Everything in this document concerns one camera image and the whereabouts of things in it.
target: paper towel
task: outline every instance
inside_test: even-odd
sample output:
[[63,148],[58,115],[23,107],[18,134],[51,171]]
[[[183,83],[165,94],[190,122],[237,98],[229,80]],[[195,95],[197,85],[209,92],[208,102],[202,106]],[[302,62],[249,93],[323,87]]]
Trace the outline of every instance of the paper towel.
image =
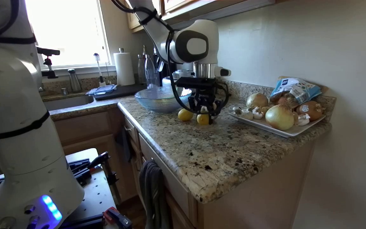
[[128,52],[114,53],[114,62],[117,69],[117,84],[118,85],[133,85],[133,70],[131,55]]

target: window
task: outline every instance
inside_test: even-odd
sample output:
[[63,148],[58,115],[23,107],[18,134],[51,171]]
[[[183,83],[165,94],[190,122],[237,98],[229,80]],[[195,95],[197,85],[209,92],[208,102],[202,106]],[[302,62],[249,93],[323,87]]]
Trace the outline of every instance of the window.
[[25,0],[39,47],[60,50],[53,69],[110,64],[99,0]]

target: food items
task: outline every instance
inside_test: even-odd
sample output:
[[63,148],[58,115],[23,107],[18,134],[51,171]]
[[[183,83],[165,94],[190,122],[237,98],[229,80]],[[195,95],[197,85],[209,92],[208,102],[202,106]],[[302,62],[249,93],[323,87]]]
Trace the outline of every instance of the food items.
[[193,118],[193,112],[182,108],[178,113],[178,120],[182,122],[188,122]]
[[295,112],[286,106],[277,104],[270,107],[265,113],[267,122],[274,129],[290,130],[295,125]]
[[307,125],[310,122],[310,116],[307,113],[297,116],[297,125]]
[[268,106],[268,98],[262,93],[254,93],[246,99],[246,108],[253,109],[255,107],[265,107]]
[[243,113],[241,107],[232,107],[232,113],[240,116]]
[[250,111],[246,109],[246,111],[243,112],[241,117],[243,117],[243,118],[246,118],[246,120],[253,120],[253,118],[254,118],[254,115],[253,115],[253,112],[250,112]]
[[297,78],[282,78],[277,81],[269,99],[272,102],[277,102],[286,93],[291,95],[297,104],[304,104],[305,102],[321,94],[321,88]]
[[286,106],[290,109],[293,109],[295,107],[298,106],[295,97],[291,95],[290,93],[284,93],[282,97],[279,97],[277,104]]
[[197,115],[197,123],[198,125],[209,125],[209,116],[206,107],[201,108],[201,113]]
[[260,120],[264,117],[265,112],[269,109],[269,107],[255,107],[251,113],[254,115],[254,118]]
[[197,123],[198,123],[198,125],[209,125],[208,113],[199,113],[199,115],[197,115]]
[[298,115],[307,113],[310,121],[320,120],[324,116],[321,104],[315,101],[309,101],[304,103],[302,106],[296,108],[296,112]]

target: lemon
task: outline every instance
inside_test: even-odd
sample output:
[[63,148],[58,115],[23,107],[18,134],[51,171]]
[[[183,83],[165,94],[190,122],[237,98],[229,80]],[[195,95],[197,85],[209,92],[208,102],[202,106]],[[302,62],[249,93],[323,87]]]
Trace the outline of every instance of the lemon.
[[197,123],[198,125],[209,125],[209,117],[207,113],[197,115]]
[[193,117],[193,112],[184,109],[184,108],[182,108],[178,113],[178,120],[182,122],[188,122],[192,120],[192,117]]

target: white wall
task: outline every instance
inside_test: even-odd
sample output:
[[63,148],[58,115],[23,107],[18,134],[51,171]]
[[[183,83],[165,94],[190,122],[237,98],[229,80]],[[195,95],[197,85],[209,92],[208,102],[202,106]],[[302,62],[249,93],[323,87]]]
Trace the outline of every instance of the white wall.
[[122,47],[126,52],[131,52],[133,69],[136,69],[136,55],[142,53],[143,45],[146,46],[146,52],[151,53],[152,42],[143,31],[132,33],[128,28],[126,13],[121,12],[112,1],[100,0],[100,4],[110,57]]
[[328,85],[333,130],[316,143],[293,228],[366,228],[366,0],[287,0],[218,20],[232,80]]

